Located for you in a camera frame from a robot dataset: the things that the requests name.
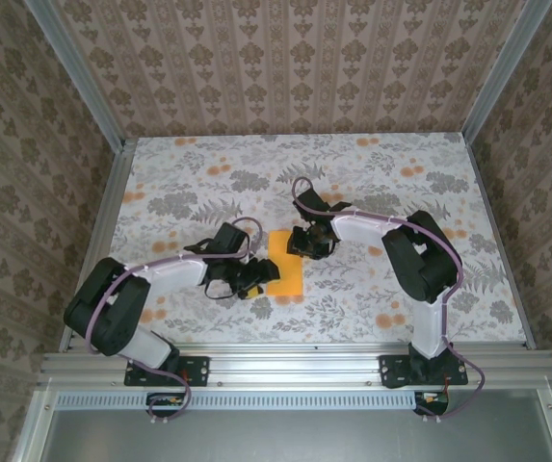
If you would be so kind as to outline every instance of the black bracket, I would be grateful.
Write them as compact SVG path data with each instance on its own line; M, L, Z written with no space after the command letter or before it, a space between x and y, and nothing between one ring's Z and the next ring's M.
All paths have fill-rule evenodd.
M237 253L245 240L250 241L248 233L230 223L223 223L213 239L203 239L184 249L198 255ZM230 287L231 295L224 295L223 298L237 295L246 299L263 293L260 284L279 279L274 262L269 259L258 260L253 255L247 263L241 262L241 259L210 259L205 263L207 272L201 285L205 286L206 295L214 280L222 280Z
M421 355L412 344L408 354L379 356L381 384L386 388L401 388L407 385L444 386L467 385L466 366L449 349L432 359Z
M208 356L179 356L174 372L192 387L206 387L209 379ZM127 387L178 387L179 382L165 375L147 372L128 362L123 384Z
M351 206L348 202L338 202L333 207L330 207L313 188L299 194L297 200L305 207L319 212L340 212ZM293 202L293 205L303 220L310 223L310 226L306 229L300 226L293 227L293 233L288 240L286 248L287 253L299 255L300 257L309 257L312 260L321 260L329 257L333 253L335 245L340 242L331 227L333 217L311 214L300 207L297 202Z

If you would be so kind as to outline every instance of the wire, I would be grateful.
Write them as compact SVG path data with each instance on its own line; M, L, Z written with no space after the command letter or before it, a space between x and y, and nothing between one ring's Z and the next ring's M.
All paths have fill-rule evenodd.
M258 247L260 246L260 242L263 240L263 225L260 224L260 221L258 221L254 217L239 217L239 218L236 218L235 220L233 220L230 224L239 223L240 221L251 221L258 228L258 235L256 236L256 239L255 239L254 243L251 246L252 247L252 253L256 253L256 251L258 250ZM250 251L250 238L248 238L248 239L249 239L248 240L248 249Z
M380 221L387 221L387 222L407 226L408 228L413 229L417 233L421 233L421 234L429 237L430 239L432 239L434 242L436 242L438 245L440 245L445 250L445 252L447 252L447 254L451 257L451 259L453 260L453 263L456 265L456 268L458 269L458 280L453 285L453 287L449 290L449 292L447 292L447 294L445 294L444 297L442 298L442 304L441 304L441 307L442 307L442 332L440 334L440 338L443 341L443 343L445 344L445 346L447 347L447 349L449 349L449 351L451 351L451 353L454 356L456 356L458 359L460 359L463 363L467 364L472 369L474 369L479 374L481 379L479 380L479 384L478 384L477 388L475 389L475 391L473 392L472 396L465 403L463 403L457 409L454 409L453 411L447 412L446 414L443 414L442 416L437 416L434 412L430 411L429 409L426 409L423 406L418 405L417 407L419 409L421 409L422 411L426 412L428 415L434 417L437 421L438 421L438 419L448 419L450 417L456 416L459 412L461 412L463 409L465 409L466 407L468 407L472 403L472 401L479 395L481 390L484 388L484 385L486 383L486 375L484 374L483 370L479 366L477 366L476 364L474 364L473 362L471 362L470 360L464 358L461 354L459 354L452 347L451 343L449 342L449 339L447 338L447 301L461 287L461 284L463 283L463 279L464 279L464 270L463 270L463 267L461 265L461 261L458 258L458 254L451 248L451 246L449 246L447 243L445 243L442 239L440 239L433 232L428 231L424 227L419 226L418 224L406 221L405 219L402 219L402 218L387 217L385 215L371 214L369 212L362 212L362 211L359 211L359 210L354 210L354 211L343 210L341 212L321 212L321 211L318 211L318 210L311 209L311 208L307 207L306 205L304 205L299 200L299 198L297 197L297 193L295 192L295 189L296 189L297 185L301 181L306 182L311 189L314 189L314 185L312 184L312 181L309 178L305 177L305 176L300 176L300 177L296 178L295 181L293 182L293 186L292 186L293 200L295 201L297 206L299 206L301 209L305 210L306 212L308 212L310 214L313 214L313 215L320 215L320 216L323 216L323 217L342 217L342 216L366 217L366 218L373 218L373 219L378 219Z
M134 364L135 366L140 367L144 371L147 371L147 372L150 372L150 373L155 373L156 375L163 375L164 377L170 377L170 378L176 380L177 382L179 382L179 384L183 385L183 388L185 389L185 392L186 392L186 395L184 397L185 399L184 399L183 403L181 404L181 407L179 407L179 409L177 409L177 412L175 412L172 416L170 416L169 418L166 418L166 419L167 420L177 419L179 416L181 416L181 414L183 414L183 412L190 405L190 400L192 399L192 389L190 388L190 384L186 380L184 380L183 378L181 378L179 375L177 375L175 373L167 372L167 371L160 371L159 369L153 369L150 366L147 366L147 365L143 364L141 361L135 361L132 358L128 358L127 356L121 355L121 357L127 359L132 364ZM149 417L151 417L151 420L153 422L155 422L157 420L164 420L163 418L159 418L158 416L153 414L153 404L156 401L159 401L160 399L168 397L168 396L169 395L167 395L167 394L158 395L157 397L152 397L151 401L149 402L149 406L147 407L147 414L149 414Z
M447 377L447 373L445 373L445 388L442 390L442 393L449 399L449 377Z
M263 227L260 224L260 222L253 217L241 217L237 218L233 221L233 224L242 220L249 220L258 226L258 239L257 243L260 243L260 240L263 238ZM200 261L205 259L226 259L226 258L244 258L246 255L250 253L250 242L247 249L242 250L237 253L216 253L216 254L180 254L175 255L173 257L163 258L160 260L155 260L150 263L146 263L144 265L137 265L136 267L127 269L125 272L123 272L115 281L113 281L113 284L109 286L109 288L104 292L102 295L102 298L100 298L100 301L98 301L98 304L95 306L95 309L93 310L92 317L90 318L90 322L88 323L87 330L85 332L85 345L87 347L87 351L90 354L97 354L97 351L92 346L92 335L93 335L93 328L95 327L95 323L100 316L100 313L104 309L104 305L106 305L107 300L109 297L115 293L115 290L119 285L127 279L130 275L132 275L135 272L138 271L144 271L148 270L150 268L157 268L161 267L163 265L166 265L168 263L173 263L176 261L186 260L186 261Z
M209 298L210 300L226 300L227 298L233 298L234 296L236 296L237 294L239 294L239 291L235 291L235 292L232 292L230 294L227 294L227 295L221 295L221 296L211 296L207 293L207 291L209 290L209 286L211 284L211 281L209 281L206 285L205 285L205 296L207 298Z

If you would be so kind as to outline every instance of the vented panel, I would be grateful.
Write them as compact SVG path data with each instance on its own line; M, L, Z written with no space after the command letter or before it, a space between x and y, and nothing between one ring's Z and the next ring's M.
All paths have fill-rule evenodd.
M55 410L145 409L146 392L60 392ZM192 410L414 409L414 392L194 392Z

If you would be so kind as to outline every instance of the table surface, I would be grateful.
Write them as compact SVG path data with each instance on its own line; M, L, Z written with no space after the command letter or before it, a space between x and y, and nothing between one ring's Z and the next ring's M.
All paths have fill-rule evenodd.
M298 176L311 178L331 204L398 217L430 212L465 269L449 303L450 337L525 340L457 133L140 139L111 255L124 263L163 258L240 216L259 219L268 232L302 224L290 193ZM264 237L258 256L266 255ZM215 301L202 291L150 296L142 325L196 343L407 342L412 335L409 299L382 248L341 243L325 260L304 259L303 296Z

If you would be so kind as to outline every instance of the patterned wallpaper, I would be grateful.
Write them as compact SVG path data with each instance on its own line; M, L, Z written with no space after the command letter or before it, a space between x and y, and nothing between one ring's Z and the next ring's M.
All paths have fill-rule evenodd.
M125 136L458 131L523 0L56 0Z
M473 147L537 341L552 348L552 7Z
M112 153L20 1L0 0L0 460L81 268Z

